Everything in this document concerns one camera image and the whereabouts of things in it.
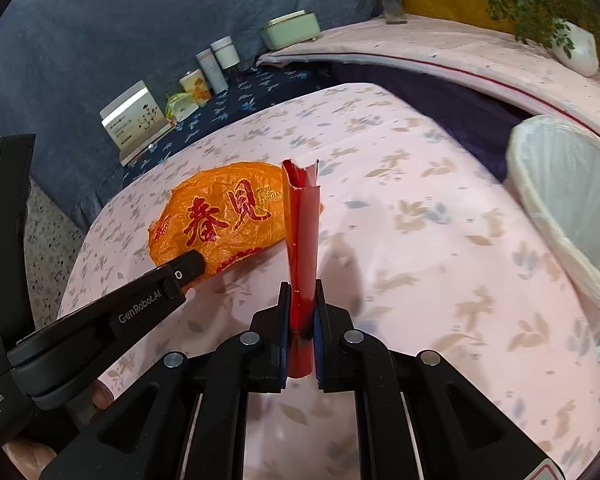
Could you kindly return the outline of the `person's left hand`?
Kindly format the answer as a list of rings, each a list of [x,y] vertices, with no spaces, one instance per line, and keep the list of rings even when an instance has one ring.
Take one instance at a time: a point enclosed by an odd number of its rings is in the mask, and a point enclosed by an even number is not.
[[[17,437],[2,445],[2,450],[25,479],[41,477],[46,466],[57,456],[62,439],[71,434],[73,421],[63,414],[47,420],[35,417],[33,425],[24,428]]]

